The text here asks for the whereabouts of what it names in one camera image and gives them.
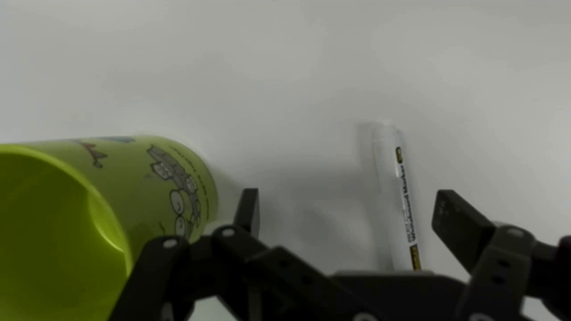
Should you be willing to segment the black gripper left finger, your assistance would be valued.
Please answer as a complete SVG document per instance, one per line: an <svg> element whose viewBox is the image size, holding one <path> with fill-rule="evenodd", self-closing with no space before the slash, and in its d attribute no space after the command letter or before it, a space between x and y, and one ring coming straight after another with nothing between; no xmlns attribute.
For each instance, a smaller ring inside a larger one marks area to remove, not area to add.
<svg viewBox="0 0 571 321"><path fill-rule="evenodd" d="M352 321L357 300L286 248L258 238L259 191L241 193L231 225L197 243L147 243L109 321L188 321L218 298L238 321Z"/></svg>

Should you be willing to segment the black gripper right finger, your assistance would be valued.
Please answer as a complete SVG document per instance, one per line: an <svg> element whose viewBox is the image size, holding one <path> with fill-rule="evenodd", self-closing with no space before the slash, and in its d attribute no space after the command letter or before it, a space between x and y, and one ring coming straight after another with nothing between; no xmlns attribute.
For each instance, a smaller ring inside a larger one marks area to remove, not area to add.
<svg viewBox="0 0 571 321"><path fill-rule="evenodd" d="M470 273L454 321L532 321L527 298L571 321L571 236L547 245L522 227L493 223L454 190L436 195L432 231Z"/></svg>

